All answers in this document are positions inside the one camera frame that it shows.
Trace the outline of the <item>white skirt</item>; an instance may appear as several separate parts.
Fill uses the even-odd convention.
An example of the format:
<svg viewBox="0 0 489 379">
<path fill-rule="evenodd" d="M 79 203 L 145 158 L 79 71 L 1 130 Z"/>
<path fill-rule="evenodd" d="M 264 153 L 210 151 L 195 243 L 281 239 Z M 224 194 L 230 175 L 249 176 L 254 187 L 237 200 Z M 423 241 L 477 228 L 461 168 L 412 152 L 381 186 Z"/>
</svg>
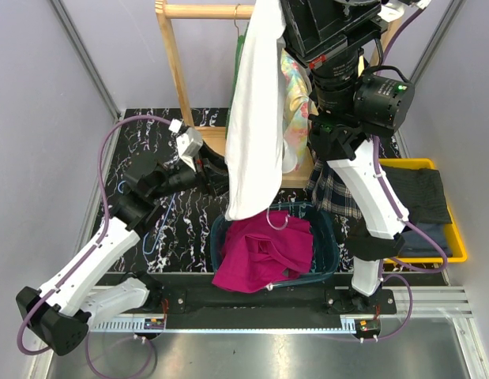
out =
<svg viewBox="0 0 489 379">
<path fill-rule="evenodd" d="M 266 210 L 282 182 L 284 30 L 280 2 L 257 1 L 243 45 L 226 138 L 227 220 L 244 220 Z"/>
</svg>

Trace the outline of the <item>magenta pleated skirt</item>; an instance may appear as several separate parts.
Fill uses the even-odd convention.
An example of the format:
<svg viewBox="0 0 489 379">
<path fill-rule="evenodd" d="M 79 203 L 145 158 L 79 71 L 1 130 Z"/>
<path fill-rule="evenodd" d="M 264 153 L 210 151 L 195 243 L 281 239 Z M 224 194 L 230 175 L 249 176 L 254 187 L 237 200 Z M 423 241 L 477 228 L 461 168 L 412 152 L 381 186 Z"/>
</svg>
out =
<svg viewBox="0 0 489 379">
<path fill-rule="evenodd" d="M 296 280 L 311 269 L 313 243 L 310 222 L 298 217 L 290 216 L 282 231 L 267 224 L 265 212 L 233 221 L 225 235 L 213 285 L 226 291 L 254 293 L 270 284 Z"/>
</svg>

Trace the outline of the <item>grey plastic hanger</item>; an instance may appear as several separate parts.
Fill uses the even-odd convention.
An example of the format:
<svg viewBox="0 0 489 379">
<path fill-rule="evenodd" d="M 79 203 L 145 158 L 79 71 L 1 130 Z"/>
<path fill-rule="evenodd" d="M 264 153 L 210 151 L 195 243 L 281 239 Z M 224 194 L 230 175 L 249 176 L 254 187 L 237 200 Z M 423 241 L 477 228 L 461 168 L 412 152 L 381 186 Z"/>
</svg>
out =
<svg viewBox="0 0 489 379">
<path fill-rule="evenodd" d="M 288 226 L 290 215 L 286 211 L 267 211 L 265 221 L 275 231 L 282 231 Z"/>
</svg>

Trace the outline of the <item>light blue plastic hanger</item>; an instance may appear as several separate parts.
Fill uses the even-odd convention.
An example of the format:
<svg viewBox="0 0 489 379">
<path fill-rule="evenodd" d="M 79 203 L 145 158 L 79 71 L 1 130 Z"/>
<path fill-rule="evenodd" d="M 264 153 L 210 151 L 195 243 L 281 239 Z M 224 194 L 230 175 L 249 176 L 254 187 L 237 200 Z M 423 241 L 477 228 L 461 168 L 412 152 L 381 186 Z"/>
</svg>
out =
<svg viewBox="0 0 489 379">
<path fill-rule="evenodd" d="M 152 255 L 158 246 L 177 191 L 143 196 L 126 180 L 118 184 L 117 190 L 121 197 L 112 212 L 113 216 L 123 221 L 129 229 L 136 231 L 141 237 L 142 255 L 144 257 Z"/>
</svg>

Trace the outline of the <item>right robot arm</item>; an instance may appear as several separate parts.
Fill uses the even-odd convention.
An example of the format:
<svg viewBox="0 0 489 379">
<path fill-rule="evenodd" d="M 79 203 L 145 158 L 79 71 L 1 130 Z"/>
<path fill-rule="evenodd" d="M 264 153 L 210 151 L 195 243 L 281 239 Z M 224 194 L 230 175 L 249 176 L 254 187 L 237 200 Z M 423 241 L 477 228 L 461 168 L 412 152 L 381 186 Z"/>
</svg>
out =
<svg viewBox="0 0 489 379">
<path fill-rule="evenodd" d="M 403 75 L 383 76 L 378 60 L 360 67 L 364 46 L 382 51 L 388 22 L 380 1 L 283 1 L 287 52 L 310 71 L 318 113 L 310 146 L 348 188 L 361 212 L 346 246 L 353 257 L 350 303 L 367 313 L 378 304 L 382 266 L 399 254 L 409 212 L 378 161 L 378 140 L 404 122 L 415 93 Z"/>
</svg>

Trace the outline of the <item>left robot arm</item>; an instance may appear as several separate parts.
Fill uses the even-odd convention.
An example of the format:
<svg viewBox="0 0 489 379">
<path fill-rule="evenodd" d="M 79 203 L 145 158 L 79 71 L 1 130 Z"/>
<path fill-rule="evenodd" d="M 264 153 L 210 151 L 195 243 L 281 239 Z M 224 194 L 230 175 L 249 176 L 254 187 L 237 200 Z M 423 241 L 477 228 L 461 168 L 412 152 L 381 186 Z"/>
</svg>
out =
<svg viewBox="0 0 489 379">
<path fill-rule="evenodd" d="M 130 274 L 118 285 L 90 295 L 91 289 L 126 251 L 135 246 L 166 212 L 160 200 L 178 192 L 201 188 L 211 197 L 228 191 L 224 157 L 204 141 L 177 137 L 178 161 L 165 167 L 151 152 L 135 158 L 125 171 L 124 192 L 108 210 L 103 226 L 87 245 L 40 288 L 24 287 L 16 297 L 25 329 L 59 356 L 73 351 L 89 330 L 128 310 L 156 311 L 162 284 L 145 272 Z"/>
</svg>

